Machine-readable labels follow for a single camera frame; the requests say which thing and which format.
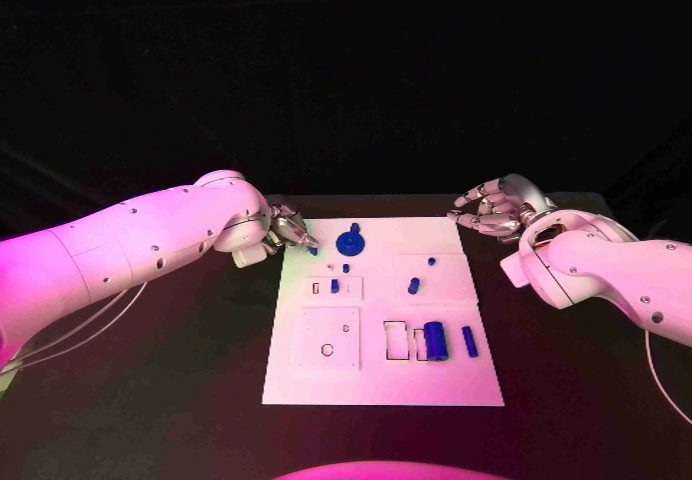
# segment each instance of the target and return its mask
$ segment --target white cable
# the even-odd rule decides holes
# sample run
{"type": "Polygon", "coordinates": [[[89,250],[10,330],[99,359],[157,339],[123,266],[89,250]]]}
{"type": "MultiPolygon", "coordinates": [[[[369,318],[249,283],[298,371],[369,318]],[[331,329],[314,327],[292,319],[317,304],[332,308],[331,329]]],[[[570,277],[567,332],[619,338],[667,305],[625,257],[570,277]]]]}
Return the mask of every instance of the white cable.
{"type": "Polygon", "coordinates": [[[86,337],[76,345],[72,345],[69,348],[66,348],[64,350],[60,350],[57,353],[53,353],[51,355],[48,355],[47,357],[43,357],[43,358],[38,358],[37,360],[34,360],[33,362],[28,362],[28,363],[24,363],[23,365],[17,365],[15,367],[10,368],[8,370],[4,370],[4,372],[0,372],[0,376],[2,376],[4,374],[12,372],[14,370],[18,370],[21,368],[25,368],[31,365],[35,365],[37,363],[40,362],[44,362],[46,360],[50,360],[50,358],[54,358],[57,357],[59,355],[61,355],[63,353],[67,353],[70,352],[74,348],[79,348],[89,340],[92,340],[97,335],[100,335],[100,333],[105,332],[105,330],[108,329],[108,327],[116,322],[118,318],[125,314],[126,310],[129,309],[129,307],[132,306],[132,303],[134,301],[136,300],[136,297],[139,296],[141,294],[141,291],[144,290],[144,287],[147,286],[147,282],[144,282],[141,284],[141,287],[139,287],[139,290],[136,292],[136,295],[134,295],[132,299],[129,300],[129,303],[126,304],[125,308],[122,309],[122,311],[118,313],[118,315],[115,315],[115,318],[105,324],[105,326],[100,328],[100,330],[93,333],[89,337],[86,337]]]}
{"type": "Polygon", "coordinates": [[[651,370],[653,380],[655,381],[655,385],[658,386],[660,393],[666,397],[667,403],[670,403],[670,405],[673,406],[674,411],[680,414],[680,417],[686,420],[689,424],[692,424],[692,420],[684,415],[684,412],[680,410],[680,407],[677,407],[671,398],[668,397],[666,389],[660,384],[658,376],[655,375],[655,368],[653,367],[653,360],[651,360],[651,347],[648,345],[648,330],[644,330],[644,344],[645,344],[645,358],[648,359],[648,369],[651,370]]]}
{"type": "Polygon", "coordinates": [[[59,338],[56,338],[51,342],[46,343],[41,347],[38,347],[35,350],[24,353],[18,357],[11,359],[11,362],[18,362],[21,360],[25,360],[28,357],[35,355],[38,352],[50,348],[53,345],[60,343],[66,338],[69,338],[99,316],[100,314],[112,307],[112,304],[122,298],[122,295],[126,293],[129,289],[123,290],[119,292],[119,295],[108,302],[108,304],[103,306],[103,308],[82,322],[80,325],[77,325],[64,335],[61,335],[59,338]]]}

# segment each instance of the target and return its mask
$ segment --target small blue block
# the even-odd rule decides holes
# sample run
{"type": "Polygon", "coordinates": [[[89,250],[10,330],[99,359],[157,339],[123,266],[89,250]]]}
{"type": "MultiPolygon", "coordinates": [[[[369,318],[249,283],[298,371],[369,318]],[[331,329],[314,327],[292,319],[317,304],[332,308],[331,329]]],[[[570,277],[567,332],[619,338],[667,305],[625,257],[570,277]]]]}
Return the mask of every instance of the small blue block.
{"type": "Polygon", "coordinates": [[[410,279],[410,285],[407,286],[407,293],[415,295],[418,293],[418,287],[420,286],[420,279],[413,277],[410,279]]]}
{"type": "Polygon", "coordinates": [[[464,341],[465,341],[465,349],[468,350],[468,356],[477,357],[478,356],[478,349],[475,348],[475,342],[472,340],[472,333],[471,327],[462,327],[461,333],[464,334],[464,341]]]}

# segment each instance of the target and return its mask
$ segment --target robotic hand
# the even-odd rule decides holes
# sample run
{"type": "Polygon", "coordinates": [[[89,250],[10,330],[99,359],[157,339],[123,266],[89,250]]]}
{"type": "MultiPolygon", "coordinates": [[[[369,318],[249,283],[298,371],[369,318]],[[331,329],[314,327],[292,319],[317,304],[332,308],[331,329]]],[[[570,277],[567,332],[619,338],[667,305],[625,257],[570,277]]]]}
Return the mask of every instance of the robotic hand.
{"type": "Polygon", "coordinates": [[[451,210],[446,216],[501,243],[518,242],[500,262],[514,287],[530,284],[556,308],[601,297],[644,330],[692,346],[690,245],[638,241],[609,218],[559,210],[516,174],[480,184],[454,205],[477,199],[475,215],[451,210]]]}
{"type": "Polygon", "coordinates": [[[242,268],[281,245],[318,244],[295,206],[265,199],[230,170],[0,242],[0,370],[54,320],[193,262],[211,246],[242,268]]]}

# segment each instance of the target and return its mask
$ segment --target dark table surface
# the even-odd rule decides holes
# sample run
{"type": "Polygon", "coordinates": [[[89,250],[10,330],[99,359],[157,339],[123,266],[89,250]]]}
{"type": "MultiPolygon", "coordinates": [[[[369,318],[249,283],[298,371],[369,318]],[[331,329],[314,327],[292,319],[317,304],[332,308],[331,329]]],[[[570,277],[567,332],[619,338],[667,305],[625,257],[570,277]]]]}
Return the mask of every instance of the dark table surface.
{"type": "MultiPolygon", "coordinates": [[[[436,216],[452,199],[296,200],[320,218],[436,216]]],[[[0,478],[265,479],[354,460],[510,478],[689,478],[692,428],[650,378],[641,331],[602,300],[559,311],[514,289],[498,266],[514,249],[459,236],[503,408],[262,405],[282,255],[237,270],[210,252],[147,286],[102,336],[17,375],[0,478]]],[[[692,354],[661,341],[654,354],[673,351],[689,379],[692,354]]]]}

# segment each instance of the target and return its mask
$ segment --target blue object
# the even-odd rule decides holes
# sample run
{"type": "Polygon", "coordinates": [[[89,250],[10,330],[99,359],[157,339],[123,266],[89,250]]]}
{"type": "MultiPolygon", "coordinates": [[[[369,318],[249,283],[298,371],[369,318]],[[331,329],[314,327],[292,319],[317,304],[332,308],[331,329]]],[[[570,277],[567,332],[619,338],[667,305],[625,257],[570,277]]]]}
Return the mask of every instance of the blue object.
{"type": "Polygon", "coordinates": [[[418,293],[418,287],[420,286],[420,279],[413,277],[410,279],[410,285],[407,286],[407,293],[415,295],[418,293]]]}
{"type": "Polygon", "coordinates": [[[441,322],[428,322],[422,326],[425,335],[425,350],[428,351],[428,361],[442,362],[449,358],[446,353],[446,342],[443,340],[443,328],[441,322]]]}
{"type": "Polygon", "coordinates": [[[477,357],[478,349],[475,348],[475,342],[472,341],[471,327],[462,327],[461,333],[464,334],[465,349],[468,350],[468,356],[477,357]]]}
{"type": "Polygon", "coordinates": [[[350,231],[341,233],[335,239],[335,249],[347,257],[356,256],[364,248],[364,238],[360,235],[357,223],[350,224],[350,231]]]}

